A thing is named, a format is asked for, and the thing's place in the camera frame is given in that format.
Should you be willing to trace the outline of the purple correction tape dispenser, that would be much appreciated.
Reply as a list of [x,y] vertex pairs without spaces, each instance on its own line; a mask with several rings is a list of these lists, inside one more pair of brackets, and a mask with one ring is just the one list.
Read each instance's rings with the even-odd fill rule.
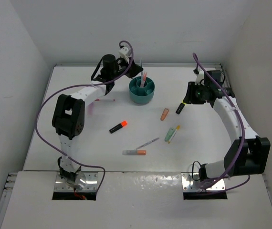
[[92,115],[94,110],[94,104],[90,104],[87,107],[87,115]]

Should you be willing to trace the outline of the green correction tape dispenser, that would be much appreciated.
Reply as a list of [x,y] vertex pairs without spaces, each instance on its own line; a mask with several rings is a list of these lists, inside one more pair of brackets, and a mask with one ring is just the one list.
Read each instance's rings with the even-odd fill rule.
[[173,136],[173,134],[175,133],[176,129],[174,128],[170,128],[169,131],[167,132],[167,135],[165,137],[165,142],[169,142]]

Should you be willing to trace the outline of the pink-capped white pen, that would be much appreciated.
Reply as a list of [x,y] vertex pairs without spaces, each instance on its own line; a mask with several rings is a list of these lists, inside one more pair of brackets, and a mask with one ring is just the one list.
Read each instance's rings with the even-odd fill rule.
[[96,99],[95,101],[97,101],[97,102],[114,102],[115,99],[111,99],[111,98],[100,98],[100,99]]

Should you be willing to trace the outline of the yellow-capped white marker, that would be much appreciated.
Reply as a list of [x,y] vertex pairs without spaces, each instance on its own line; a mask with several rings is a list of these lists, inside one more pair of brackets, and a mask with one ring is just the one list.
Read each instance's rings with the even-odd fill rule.
[[178,125],[175,129],[175,131],[173,132],[173,134],[171,135],[170,139],[167,141],[168,144],[171,143],[172,139],[174,138],[175,134],[177,133],[177,131],[180,129],[180,125]]

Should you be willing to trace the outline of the grey purple ballpoint pen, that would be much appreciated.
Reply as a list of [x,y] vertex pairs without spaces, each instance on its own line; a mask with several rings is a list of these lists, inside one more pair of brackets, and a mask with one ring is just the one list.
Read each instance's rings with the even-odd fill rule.
[[152,140],[150,140],[150,141],[148,141],[148,142],[146,142],[146,143],[144,143],[144,144],[138,146],[135,150],[139,150],[139,149],[141,149],[141,148],[143,148],[143,147],[145,147],[145,146],[147,146],[147,145],[149,145],[149,144],[151,144],[151,143],[153,143],[153,142],[155,142],[155,141],[157,141],[157,140],[159,140],[159,139],[160,139],[160,137],[157,137],[157,138],[155,138],[155,139],[152,139]]

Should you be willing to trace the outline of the black orange-capped highlighter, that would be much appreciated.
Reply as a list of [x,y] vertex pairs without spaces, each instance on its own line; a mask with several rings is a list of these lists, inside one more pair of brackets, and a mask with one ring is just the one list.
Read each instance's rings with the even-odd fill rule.
[[121,123],[117,124],[116,126],[112,127],[109,132],[112,134],[116,131],[118,131],[119,129],[125,127],[127,125],[127,121],[122,121]]

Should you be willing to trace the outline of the aluminium table edge rail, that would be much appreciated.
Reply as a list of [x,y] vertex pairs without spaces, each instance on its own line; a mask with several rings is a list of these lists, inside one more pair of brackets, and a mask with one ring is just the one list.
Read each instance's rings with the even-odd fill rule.
[[239,163],[244,162],[247,153],[247,142],[256,139],[258,134],[249,126],[238,108],[235,95],[231,88],[220,84],[220,95],[214,102],[213,109],[220,116],[231,140],[231,147],[224,157],[224,168],[231,173]]

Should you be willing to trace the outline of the clear orange lead case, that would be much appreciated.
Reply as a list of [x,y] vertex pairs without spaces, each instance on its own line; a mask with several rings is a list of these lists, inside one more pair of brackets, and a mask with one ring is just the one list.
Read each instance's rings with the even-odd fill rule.
[[123,150],[122,152],[123,155],[130,155],[130,156],[136,156],[136,155],[140,155],[140,156],[144,156],[146,155],[146,150]]

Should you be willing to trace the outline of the black yellow-capped highlighter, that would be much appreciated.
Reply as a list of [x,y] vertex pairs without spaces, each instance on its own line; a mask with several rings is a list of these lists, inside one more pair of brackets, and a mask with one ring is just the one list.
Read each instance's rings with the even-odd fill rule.
[[184,107],[185,107],[185,103],[180,103],[176,110],[176,114],[180,114]]

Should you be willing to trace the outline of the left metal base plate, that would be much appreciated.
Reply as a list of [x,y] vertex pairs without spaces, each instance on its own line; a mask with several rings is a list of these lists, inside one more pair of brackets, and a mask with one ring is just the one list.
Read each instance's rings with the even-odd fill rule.
[[80,172],[77,174],[75,181],[69,181],[57,173],[54,184],[55,192],[95,192],[97,190],[98,173],[97,172]]

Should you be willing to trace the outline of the orange correction tape dispenser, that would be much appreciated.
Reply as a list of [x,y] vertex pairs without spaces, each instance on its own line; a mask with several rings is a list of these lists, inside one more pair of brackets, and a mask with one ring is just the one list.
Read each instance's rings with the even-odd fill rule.
[[165,108],[162,115],[161,115],[161,117],[160,117],[160,120],[164,121],[166,116],[168,115],[168,113],[169,113],[169,108]]

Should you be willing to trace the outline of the teal round desk organizer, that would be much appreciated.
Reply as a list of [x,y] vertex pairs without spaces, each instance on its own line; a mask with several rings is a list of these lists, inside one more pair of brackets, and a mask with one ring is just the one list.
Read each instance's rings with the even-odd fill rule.
[[141,77],[138,76],[132,79],[129,83],[129,95],[130,99],[139,105],[145,105],[149,103],[155,92],[155,84],[152,79],[146,78],[143,87],[141,85]]

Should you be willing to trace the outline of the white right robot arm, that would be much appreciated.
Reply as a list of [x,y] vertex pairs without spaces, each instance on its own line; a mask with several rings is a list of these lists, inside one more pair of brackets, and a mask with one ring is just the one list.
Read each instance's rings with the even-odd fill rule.
[[214,178],[263,174],[271,148],[269,139],[260,137],[248,124],[232,89],[223,87],[220,70],[205,73],[195,69],[193,72],[197,78],[188,83],[183,102],[209,103],[221,118],[231,141],[223,160],[200,166],[199,180],[207,183]]

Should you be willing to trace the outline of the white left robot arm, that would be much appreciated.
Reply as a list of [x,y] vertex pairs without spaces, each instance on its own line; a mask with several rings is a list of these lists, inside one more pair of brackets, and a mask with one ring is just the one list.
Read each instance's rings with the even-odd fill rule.
[[61,151],[65,153],[58,160],[60,175],[66,182],[80,189],[85,184],[86,178],[81,173],[81,166],[71,160],[76,141],[84,128],[85,109],[93,103],[94,100],[107,95],[115,83],[113,79],[119,77],[125,72],[128,78],[134,78],[143,71],[142,65],[137,65],[131,58],[116,58],[112,54],[104,55],[96,66],[92,76],[91,83],[101,86],[86,86],[83,89],[70,94],[62,94],[58,97],[55,111],[52,118],[52,126],[59,135]]

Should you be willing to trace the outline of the pink double-ended marker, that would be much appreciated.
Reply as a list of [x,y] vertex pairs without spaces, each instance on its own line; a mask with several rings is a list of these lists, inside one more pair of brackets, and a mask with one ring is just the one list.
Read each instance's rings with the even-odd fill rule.
[[143,88],[146,82],[146,72],[143,72],[143,74],[141,75],[141,83],[140,83],[140,87]]

